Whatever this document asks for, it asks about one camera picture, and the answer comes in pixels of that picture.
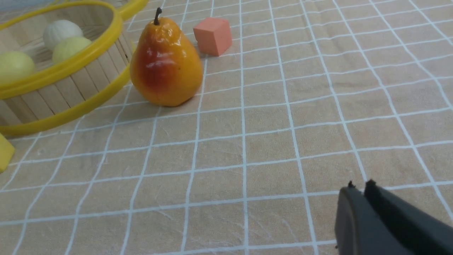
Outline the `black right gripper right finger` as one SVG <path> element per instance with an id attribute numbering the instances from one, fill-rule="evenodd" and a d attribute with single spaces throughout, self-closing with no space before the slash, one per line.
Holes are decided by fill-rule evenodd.
<path id="1" fill-rule="evenodd" d="M 413 255 L 451 255 L 452 227 L 406 200 L 366 182 L 364 197 L 392 236 Z"/>

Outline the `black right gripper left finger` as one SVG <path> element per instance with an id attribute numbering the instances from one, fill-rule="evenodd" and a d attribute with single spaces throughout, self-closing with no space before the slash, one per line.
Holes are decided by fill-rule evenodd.
<path id="1" fill-rule="evenodd" d="M 392 236 L 352 181 L 339 192 L 335 237 L 340 255 L 412 255 Z"/>

